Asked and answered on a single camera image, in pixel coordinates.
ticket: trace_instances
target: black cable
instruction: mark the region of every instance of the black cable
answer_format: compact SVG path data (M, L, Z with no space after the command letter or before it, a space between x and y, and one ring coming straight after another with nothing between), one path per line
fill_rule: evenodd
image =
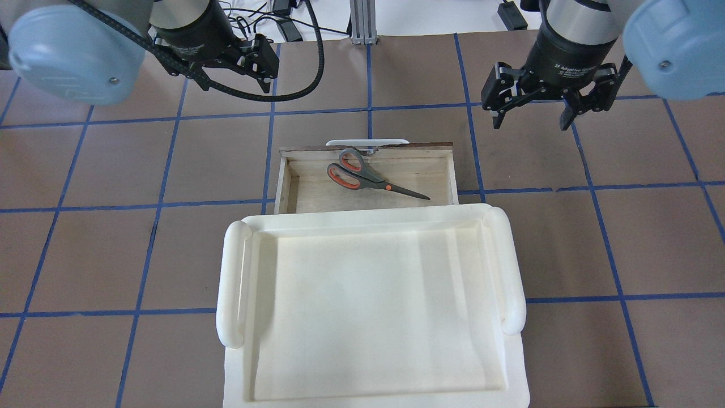
M233 7L233 4L232 4L232 3L230 3L230 2L228 2L228 1L225 1L225 0L218 0L218 1L219 1L220 3L226 3L226 4L229 4L229 7ZM227 18L229 18L230 16L231 16L231 11L229 12L229 14L227 14Z
M236 27L241 31L241 34L244 36L244 38L248 41L249 37L247 34L252 34L252 29L249 27L249 23L244 19L244 17L237 16L235 17L229 17L230 23L236 23Z
M257 24L259 24L259 22L260 22L260 21L263 21L263 20L272 20L273 22L277 23L277 25L280 25L279 21L278 21L278 20L277 20L276 18L274 18L274 17L271 17L271 16L268 16L268 15L263 15L262 17L260 17L260 18L257 18L257 19L256 19L256 20L255 20L255 21L254 21L254 22L252 23L252 30L253 30L253 31L254 31L255 33L257 32Z
M250 15L248 15L248 16L246 16L246 18L251 18L251 17L253 16L253 15L257 14L258 12L262 12L262 9L263 9L263 8L265 8L265 6L266 6L266 5L267 5L267 3L265 2L264 4L262 4L262 5L260 6L260 8L258 8L258 9L256 9L256 10L254 10L254 12L253 12L253 13L251 13L251 14L250 14ZM231 6L231 4L229 4L229 12L232 12L232 8L233 8L233 7Z
M130 39L136 45L139 45L143 49L152 53L159 61L163 61L165 64L177 70L179 73L185 75L187 78L195 80L199 85L217 89L218 91L224 92L225 94L230 94L233 97L249 99L258 102L283 102L301 98L304 95L307 95L315 90L315 88L317 88L317 85L320 83L320 80L322 80L322 74L325 70L325 50L322 43L322 34L320 34L320 26L318 24L317 17L315 16L315 11L312 9L310 0L304 1L307 3L307 11L310 13L310 19L312 20L312 24L315 25L315 39L317 40L318 46L317 75L315 75L315 78L312 80L312 83L310 83L310 85L300 91L285 95L267 96L239 91L238 89L234 89L222 83L218 83L217 81L212 80L206 75L199 75L197 72L189 70L189 67L170 57L165 50L155 46L144 37L138 35L135 31L119 23L118 21L116 21L116 19L109 17L108 15L98 10L96 7L91 6L84 0L68 0L69 3L80 7L84 12L89 13L91 16L95 17L98 20L101 20L101 22L108 25L110 28L113 28L118 33L121 33L122 35L124 35L124 37Z
M224 9L224 10L225 11L229 11L229 12L253 12L254 11L252 9L239 9L239 8L235 8L235 7L232 7L232 8L229 8L229 9ZM274 13L268 13L268 12L260 12L260 11L257 11L254 14L261 14L261 15L267 16L267 17L278 17L276 14L274 14ZM285 17L284 19L285 20L294 21L294 22L299 23L299 24L302 24L302 25L306 25L307 27L311 27L311 28L314 28L315 27L312 24L309 24L309 23L307 23L305 21L301 21L301 20L298 20L298 19L295 19L295 18ZM260 21L260 20L267 20L267 19L264 18L264 17L259 17L256 20L252 21L252 25L254 25L257 21ZM342 34L342 35L348 36L348 37L350 36L348 33L344 32L344 31L334 30L333 28L320 27L320 30L330 31L332 33L338 33L338 34Z

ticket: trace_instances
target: drawer handle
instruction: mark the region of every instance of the drawer handle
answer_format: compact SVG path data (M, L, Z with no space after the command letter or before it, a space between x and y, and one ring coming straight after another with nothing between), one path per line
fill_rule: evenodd
M366 147L387 146L388 144L410 144L405 139L336 139L325 143L325 146L363 147L359 150L371 150Z

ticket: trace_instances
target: scissors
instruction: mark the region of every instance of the scissors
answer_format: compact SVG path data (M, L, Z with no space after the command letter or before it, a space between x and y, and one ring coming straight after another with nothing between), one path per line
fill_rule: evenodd
M340 152L339 164L330 163L327 166L327 175L332 181L346 189L384 189L422 200L431 199L428 196L386 182L382 176L365 164L360 152L352 147L343 149Z

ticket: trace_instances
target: grid floor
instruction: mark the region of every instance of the grid floor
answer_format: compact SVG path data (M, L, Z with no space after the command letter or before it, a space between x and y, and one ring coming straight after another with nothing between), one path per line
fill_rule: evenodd
M272 104L152 59L114 107L0 73L0 407L220 406L224 229L270 211L279 147L366 137L453 142L460 201L509 214L532 407L723 406L725 97L669 102L633 70L570 131L561 102L493 131L479 90L535 35L327 41L318 90ZM274 92L304 87L314 44L277 50Z

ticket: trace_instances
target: tray handle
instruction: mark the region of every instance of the tray handle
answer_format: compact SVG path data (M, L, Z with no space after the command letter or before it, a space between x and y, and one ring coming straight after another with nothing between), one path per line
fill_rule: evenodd
M217 334L222 344L239 348L244 344L242 275L249 264L252 228L243 221L233 222L224 234L222 269L217 300Z
M490 208L483 217L484 225L491 227L493 243L498 258L497 282L504 312L501 330L507 335L517 335L526 323L526 298L521 284L521 272L511 234L511 224L506 213L497 207Z

